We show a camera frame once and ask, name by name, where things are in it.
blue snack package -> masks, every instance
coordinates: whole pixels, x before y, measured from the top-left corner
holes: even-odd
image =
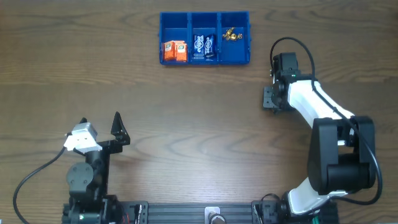
[[[194,35],[194,43],[193,43],[193,56],[194,57],[203,57],[205,55],[203,50],[203,35]]]
[[[216,36],[214,34],[210,34],[206,37],[205,42],[205,56],[210,58],[216,55]]]

cable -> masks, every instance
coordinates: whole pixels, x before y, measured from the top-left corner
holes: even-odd
[[[46,168],[47,166],[49,166],[51,163],[55,162],[65,151],[65,147],[62,147],[61,151],[58,153],[57,156],[54,157],[54,159],[52,159],[51,161],[49,161],[48,163],[42,165],[41,167],[37,168],[35,171],[31,172],[29,175],[27,175],[18,185],[18,187],[15,189],[14,192],[14,196],[12,197],[12,203],[14,205],[14,210],[15,213],[17,214],[18,218],[24,223],[24,224],[29,224],[29,222],[21,215],[21,213],[18,210],[18,206],[17,206],[17,196],[18,196],[18,192],[21,189],[21,187],[24,185],[24,183],[29,180],[33,175],[35,175],[36,173],[40,172],[42,169]]]
[[[348,125],[351,127],[351,129],[354,131],[354,133],[356,133],[358,135],[359,140],[363,142],[363,144],[365,145],[366,149],[368,150],[368,153],[371,156],[373,164],[374,164],[374,166],[376,168],[377,192],[376,192],[375,196],[371,200],[369,200],[369,201],[357,201],[357,200],[353,200],[353,199],[350,199],[350,198],[344,198],[344,197],[340,197],[340,196],[333,196],[333,197],[330,197],[329,199],[342,200],[342,201],[353,203],[353,204],[357,204],[357,205],[372,205],[372,204],[376,203],[379,200],[380,196],[381,196],[382,187],[383,187],[382,174],[381,174],[381,170],[380,170],[380,167],[379,167],[379,163],[377,162],[376,156],[372,152],[367,140],[362,135],[362,133],[357,129],[357,127],[346,116],[344,116],[340,111],[338,111],[338,109],[335,106],[333,106],[331,103],[329,103],[329,101],[326,100],[318,92],[317,88],[315,87],[315,63],[313,61],[312,54],[309,51],[309,49],[307,48],[307,46],[305,46],[305,44],[303,44],[303,42],[301,42],[298,39],[293,38],[293,37],[283,37],[283,38],[280,38],[280,39],[276,40],[275,43],[271,47],[271,52],[270,52],[270,56],[269,56],[270,57],[270,63],[271,63],[272,72],[274,73],[274,65],[272,63],[272,53],[274,51],[274,47],[282,40],[293,40],[296,43],[300,44],[304,48],[304,50],[308,54],[308,57],[310,58],[310,62],[311,62],[311,69],[312,69],[311,86],[312,86],[312,90],[319,96],[319,98],[326,105],[328,105],[333,110],[334,113],[338,114],[343,119],[343,121],[348,123]],[[314,212],[316,210],[319,210],[321,206],[323,206],[323,205],[320,205],[319,207],[314,208],[314,209],[312,209],[311,211],[309,211],[307,213],[309,214],[309,213],[312,213],[312,212]]]

wooden tabletop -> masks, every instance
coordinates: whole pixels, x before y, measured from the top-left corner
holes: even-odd
[[[247,66],[165,67],[160,11],[250,11]],[[338,202],[341,223],[398,221],[397,1],[0,2],[0,219],[18,183],[53,158],[85,116],[109,134],[119,111],[132,137],[111,156],[109,193],[149,202],[251,202],[282,195],[307,176],[311,129],[297,112],[262,110],[269,51],[279,37],[311,50],[323,89],[342,107],[372,117],[384,175],[381,199]],[[296,51],[289,41],[275,53]],[[18,206],[31,223],[60,223],[66,173],[83,161],[66,152],[31,178]],[[376,188],[354,198],[368,200]]]

wooden table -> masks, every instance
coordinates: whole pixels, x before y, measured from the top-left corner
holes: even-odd
[[[307,176],[311,129],[297,113],[261,106],[269,50],[283,36],[311,50],[324,90],[376,124],[384,191],[367,207],[339,202],[341,223],[398,221],[398,2],[2,1],[0,2],[0,219],[20,223],[15,187],[53,158],[82,116],[110,139],[115,111],[132,137],[111,156],[109,193],[149,202],[250,202],[283,194]],[[247,66],[159,64],[160,11],[250,11]],[[275,52],[296,51],[285,41]],[[31,223],[60,223],[65,153],[18,195]],[[367,200],[376,188],[355,198]]]

candy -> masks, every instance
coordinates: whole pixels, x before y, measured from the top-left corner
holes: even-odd
[[[216,44],[216,37],[214,34],[210,34],[206,37],[205,42],[205,56],[210,58],[216,55],[215,44]]]
[[[204,50],[203,50],[203,35],[194,35],[195,42],[193,43],[193,56],[194,57],[203,57]]]
[[[187,61],[187,44],[179,43],[175,44],[176,48],[176,58],[178,62],[186,62]]]
[[[175,59],[175,43],[174,41],[168,41],[164,43],[164,60]]]

